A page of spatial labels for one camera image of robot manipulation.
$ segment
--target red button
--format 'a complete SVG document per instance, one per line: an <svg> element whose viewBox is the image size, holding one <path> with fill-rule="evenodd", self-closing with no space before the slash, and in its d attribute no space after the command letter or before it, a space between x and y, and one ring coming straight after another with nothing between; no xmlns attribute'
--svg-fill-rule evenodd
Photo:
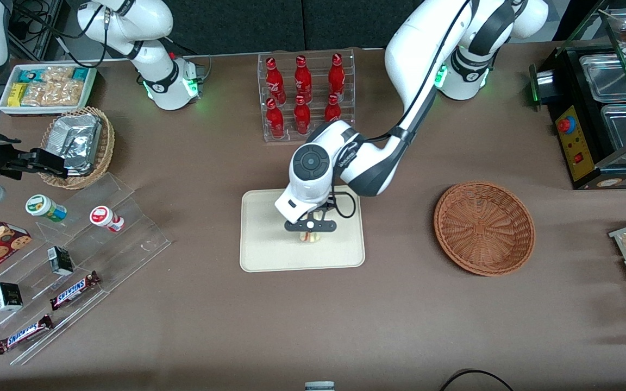
<svg viewBox="0 0 626 391"><path fill-rule="evenodd" d="M557 130L561 131L562 133L566 133L566 131L568 131L571 126L572 126L571 122L566 118L557 122Z"/></svg>

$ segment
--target red bottle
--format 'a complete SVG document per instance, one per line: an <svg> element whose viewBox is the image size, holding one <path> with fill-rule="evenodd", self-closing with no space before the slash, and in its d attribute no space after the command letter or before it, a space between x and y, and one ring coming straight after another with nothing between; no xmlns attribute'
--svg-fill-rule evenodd
<svg viewBox="0 0 626 391"><path fill-rule="evenodd" d="M325 107L325 122L337 121L342 116L340 105L337 104L337 96L330 94L328 106Z"/></svg>
<svg viewBox="0 0 626 391"><path fill-rule="evenodd" d="M345 69L342 67L342 55L333 54L333 67L328 73L328 83L330 84L330 94L336 94L337 101L345 99Z"/></svg>
<svg viewBox="0 0 626 391"><path fill-rule="evenodd" d="M273 138L284 137L284 116L273 98L267 99L267 126Z"/></svg>
<svg viewBox="0 0 626 391"><path fill-rule="evenodd" d="M296 131L299 134L307 134L308 126L311 123L311 110L301 94L296 96L296 108L293 109L293 117L296 119Z"/></svg>
<svg viewBox="0 0 626 391"><path fill-rule="evenodd" d="M293 74L293 79L296 80L296 94L302 94L306 103L310 103L313 100L313 78L306 66L306 57L303 55L296 57L296 72Z"/></svg>
<svg viewBox="0 0 626 391"><path fill-rule="evenodd" d="M281 77L281 72L277 69L277 62L272 57L265 60L265 65L267 67L267 88L271 96L277 101L277 104L281 106L286 102L284 79Z"/></svg>

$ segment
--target switch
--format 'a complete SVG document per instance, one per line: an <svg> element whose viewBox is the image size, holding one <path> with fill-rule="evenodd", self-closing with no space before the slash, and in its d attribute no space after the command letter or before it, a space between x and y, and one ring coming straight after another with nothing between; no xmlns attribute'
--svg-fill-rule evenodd
<svg viewBox="0 0 626 391"><path fill-rule="evenodd" d="M576 119L572 116L566 116L557 122L557 130L564 134L574 133L576 129Z"/></svg>

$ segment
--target wicker basket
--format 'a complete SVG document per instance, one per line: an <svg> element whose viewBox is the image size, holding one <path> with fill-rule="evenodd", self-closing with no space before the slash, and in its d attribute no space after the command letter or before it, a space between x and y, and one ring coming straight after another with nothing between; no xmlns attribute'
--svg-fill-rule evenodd
<svg viewBox="0 0 626 391"><path fill-rule="evenodd" d="M112 124L108 121L108 117L103 114L102 111L93 107L84 107L80 110L70 111L64 113L62 116L80 116L81 114L94 114L103 121L103 128L101 129L100 139L98 140L98 147L96 149L95 162L93 164L93 171L87 176L69 176L67 179L58 178L50 174L40 174L42 180L48 185L63 187L68 190L79 190L80 188L87 187L95 181L99 180L101 176L108 170L110 161L112 159L112 148L115 146L115 131L112 129ZM47 127L45 135L42 137L42 143L40 148L44 148L47 144L47 138L52 131L52 124Z"/></svg>
<svg viewBox="0 0 626 391"><path fill-rule="evenodd" d="M489 182L449 188L436 205L434 230L450 259L480 275L514 272L535 245L535 227L525 205Z"/></svg>

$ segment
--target brown table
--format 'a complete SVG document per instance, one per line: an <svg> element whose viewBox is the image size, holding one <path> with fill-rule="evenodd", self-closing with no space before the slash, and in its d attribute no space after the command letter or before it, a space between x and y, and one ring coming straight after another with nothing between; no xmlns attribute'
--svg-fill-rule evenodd
<svg viewBox="0 0 626 391"><path fill-rule="evenodd" d="M465 367L515 389L626 389L626 270L606 235L626 226L626 191L572 191L547 113L525 106L527 67L552 47L506 45L477 97L437 99L392 185L362 200L362 267L253 274L241 196L286 186L296 148L262 140L256 55L214 59L204 98L176 112L108 62L90 103L117 132L111 171L176 242L25 366L0 357L0 389L438 389ZM402 106L383 52L356 55L357 127L376 136ZM31 148L49 122L2 116L0 131ZM531 211L518 272L478 277L438 247L435 202L467 180ZM0 220L24 227L28 196L72 195L36 175L0 183Z"/></svg>

